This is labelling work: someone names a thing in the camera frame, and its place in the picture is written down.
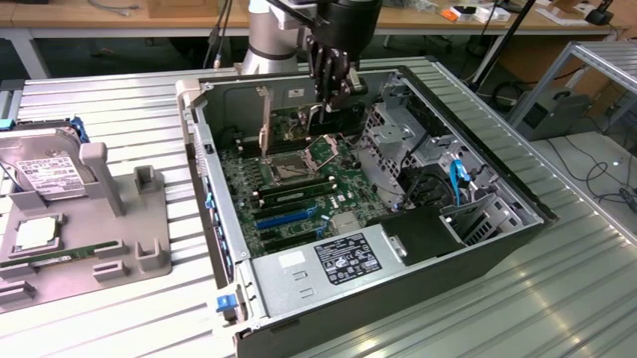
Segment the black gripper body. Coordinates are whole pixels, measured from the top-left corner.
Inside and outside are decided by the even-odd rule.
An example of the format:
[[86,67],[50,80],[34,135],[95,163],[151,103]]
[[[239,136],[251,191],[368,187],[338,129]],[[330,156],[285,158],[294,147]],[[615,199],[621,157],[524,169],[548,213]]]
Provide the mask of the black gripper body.
[[321,1],[314,38],[348,53],[362,53],[370,44],[382,1]]

